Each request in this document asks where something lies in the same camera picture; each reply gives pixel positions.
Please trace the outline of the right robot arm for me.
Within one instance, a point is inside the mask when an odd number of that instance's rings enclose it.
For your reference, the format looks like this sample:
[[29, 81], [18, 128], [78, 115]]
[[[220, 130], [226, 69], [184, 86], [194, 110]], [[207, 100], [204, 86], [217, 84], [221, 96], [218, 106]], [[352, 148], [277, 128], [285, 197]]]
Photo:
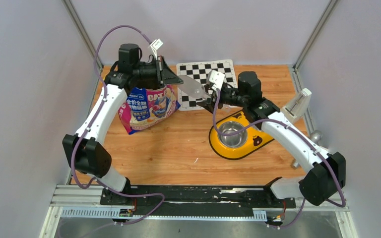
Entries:
[[284, 111], [262, 95], [261, 81], [254, 71], [238, 75], [238, 86], [224, 82], [225, 75], [212, 70], [207, 84], [196, 84], [191, 92], [203, 100], [198, 103], [213, 116], [223, 104], [243, 109], [249, 125], [236, 131], [239, 134], [250, 127], [270, 135], [280, 143], [305, 171], [302, 178], [277, 178], [264, 192], [264, 202], [276, 207], [285, 198], [303, 198], [315, 206], [325, 201], [338, 207], [346, 206], [343, 187], [346, 180], [346, 159], [339, 153], [330, 153], [297, 129]]

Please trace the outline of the clear plastic scoop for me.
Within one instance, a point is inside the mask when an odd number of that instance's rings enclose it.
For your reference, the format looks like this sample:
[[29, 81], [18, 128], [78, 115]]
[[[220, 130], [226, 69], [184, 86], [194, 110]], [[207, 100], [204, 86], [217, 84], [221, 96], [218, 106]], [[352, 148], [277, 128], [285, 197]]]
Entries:
[[186, 75], [179, 75], [179, 78], [183, 81], [183, 84], [179, 84], [178, 88], [189, 97], [203, 100], [210, 97], [205, 87], [200, 82]]

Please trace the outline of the yellow double pet bowl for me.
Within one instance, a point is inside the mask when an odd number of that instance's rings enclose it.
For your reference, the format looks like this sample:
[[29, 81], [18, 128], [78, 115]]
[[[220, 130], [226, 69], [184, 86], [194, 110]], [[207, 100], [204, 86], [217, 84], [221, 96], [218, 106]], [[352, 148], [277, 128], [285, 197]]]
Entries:
[[[240, 110], [219, 120], [216, 125], [222, 133], [230, 134], [241, 130], [249, 124]], [[208, 139], [212, 150], [227, 160], [240, 160], [274, 140], [272, 136], [255, 126], [232, 136], [219, 135], [212, 127]]]

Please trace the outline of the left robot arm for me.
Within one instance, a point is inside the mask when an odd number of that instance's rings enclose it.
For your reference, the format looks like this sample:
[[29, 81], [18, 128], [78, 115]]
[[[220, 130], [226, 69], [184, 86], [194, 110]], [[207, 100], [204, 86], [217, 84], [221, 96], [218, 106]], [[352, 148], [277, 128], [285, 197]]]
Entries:
[[73, 135], [65, 135], [63, 149], [72, 174], [76, 171], [96, 178], [102, 186], [114, 190], [113, 198], [120, 205], [128, 204], [132, 191], [128, 179], [113, 166], [109, 152], [103, 147], [108, 129], [119, 108], [135, 87], [159, 89], [166, 85], [182, 84], [164, 57], [157, 54], [160, 40], [151, 43], [148, 62], [140, 60], [142, 51], [136, 44], [122, 44], [117, 65], [106, 75], [102, 91], [84, 124]]

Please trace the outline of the pink pet food bag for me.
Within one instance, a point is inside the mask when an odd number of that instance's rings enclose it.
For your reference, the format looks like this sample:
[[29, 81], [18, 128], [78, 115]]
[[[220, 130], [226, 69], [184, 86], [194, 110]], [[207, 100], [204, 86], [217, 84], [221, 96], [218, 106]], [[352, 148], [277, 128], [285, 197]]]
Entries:
[[157, 90], [133, 88], [119, 108], [118, 115], [126, 132], [131, 135], [164, 121], [180, 107], [171, 86]]

